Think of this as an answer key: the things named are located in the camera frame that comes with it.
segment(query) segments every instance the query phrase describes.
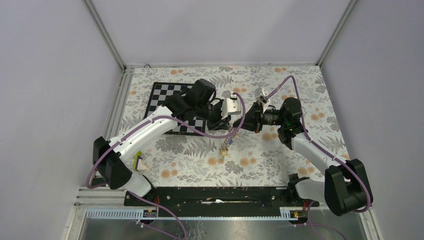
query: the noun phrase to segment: white wall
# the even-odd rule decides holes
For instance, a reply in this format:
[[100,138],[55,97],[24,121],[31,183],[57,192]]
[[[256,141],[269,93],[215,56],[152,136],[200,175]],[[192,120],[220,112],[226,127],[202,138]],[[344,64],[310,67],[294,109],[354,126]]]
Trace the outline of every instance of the white wall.
[[349,0],[93,0],[128,65],[315,63]]
[[120,70],[80,0],[0,3],[0,239],[58,240]]
[[322,73],[385,240],[423,239],[424,1],[359,1]]

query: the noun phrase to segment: robotic arm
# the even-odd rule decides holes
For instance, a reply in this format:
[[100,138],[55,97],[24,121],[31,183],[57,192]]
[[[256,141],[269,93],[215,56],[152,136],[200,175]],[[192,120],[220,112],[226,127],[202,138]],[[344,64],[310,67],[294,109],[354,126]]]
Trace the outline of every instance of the robotic arm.
[[[301,103],[298,99],[287,98],[281,108],[277,110],[270,106],[267,99],[268,92],[262,88],[255,91],[256,102],[245,114],[245,120],[241,128],[259,133],[263,125],[277,125],[278,137],[282,144],[296,151],[311,161],[323,174],[325,182],[318,182],[308,177],[291,178],[288,184],[289,195],[292,201],[299,199],[312,199],[326,203],[330,210],[337,216],[354,211],[366,205],[367,197],[358,181],[334,159],[327,156],[322,149],[312,144],[307,139],[305,129],[300,121],[302,116]],[[231,115],[241,113],[241,103],[235,95],[230,98],[219,99],[216,97],[215,86],[205,79],[197,80],[193,87],[186,92],[180,92],[166,98],[164,104],[127,132],[112,137],[106,141],[99,137],[94,141],[93,164],[101,155],[110,151],[97,166],[105,182],[111,189],[123,188],[143,197],[151,189],[149,181],[140,174],[133,174],[129,168],[129,161],[136,152],[147,142],[150,142],[165,132],[177,127],[178,123],[172,119],[157,116],[168,116],[187,121],[198,117],[207,120],[209,130],[228,130],[230,128]],[[238,127],[241,121],[237,120],[233,126]],[[368,183],[364,165],[357,159],[346,162],[350,169],[365,184],[372,194]]]

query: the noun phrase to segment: reflective floor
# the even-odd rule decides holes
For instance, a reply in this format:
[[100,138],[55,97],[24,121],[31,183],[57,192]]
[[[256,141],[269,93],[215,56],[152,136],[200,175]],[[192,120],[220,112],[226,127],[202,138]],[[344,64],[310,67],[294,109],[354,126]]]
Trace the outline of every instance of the reflective floor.
[[[335,216],[329,210],[311,210],[313,223],[326,224],[341,231],[348,240],[365,240],[360,216],[349,213]],[[315,240],[320,239],[309,227],[293,227],[288,221],[277,220],[185,220],[189,240]],[[175,220],[156,220],[152,226],[183,237]],[[326,240],[343,239],[336,232],[315,227]],[[148,228],[134,220],[86,219],[82,240],[171,240],[171,237]]]

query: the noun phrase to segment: chessboard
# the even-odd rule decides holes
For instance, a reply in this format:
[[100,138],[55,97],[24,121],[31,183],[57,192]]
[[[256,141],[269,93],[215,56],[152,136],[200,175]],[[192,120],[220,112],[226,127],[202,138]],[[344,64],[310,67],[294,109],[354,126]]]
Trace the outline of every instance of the chessboard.
[[[152,114],[156,110],[158,106],[162,105],[167,96],[176,94],[179,91],[191,89],[192,86],[193,84],[191,83],[154,82],[150,92],[150,97],[148,98],[147,108],[144,114],[144,118],[147,118],[150,114]],[[205,120],[195,117],[193,120],[188,120],[185,123],[194,127],[196,130],[201,131],[202,133],[205,132],[205,129],[206,129]],[[165,132],[165,134],[200,136],[199,134],[195,133],[193,130],[183,125],[179,125],[176,128]]]

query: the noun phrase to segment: floral tablecloth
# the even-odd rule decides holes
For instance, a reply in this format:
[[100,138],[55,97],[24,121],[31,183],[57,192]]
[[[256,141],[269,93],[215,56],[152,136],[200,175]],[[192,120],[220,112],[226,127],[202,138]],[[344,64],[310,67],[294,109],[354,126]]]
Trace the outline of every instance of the floral tablecloth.
[[[217,96],[230,91],[241,94],[250,109],[258,87],[271,92],[288,75],[296,78],[300,101],[311,136],[339,156],[349,158],[336,116],[317,66],[250,67],[159,67],[136,68],[132,77],[119,133],[140,122],[145,114],[153,82],[194,83],[203,78],[216,86]],[[287,97],[295,97],[289,80],[272,98],[280,108]],[[204,136],[162,135],[140,149],[144,175],[155,186],[285,186],[288,175],[298,173],[323,181],[324,176],[307,159],[289,150],[278,139],[277,126],[264,126],[255,134],[241,129],[229,146],[228,155],[220,155],[224,139]],[[225,131],[209,132],[224,135]]]

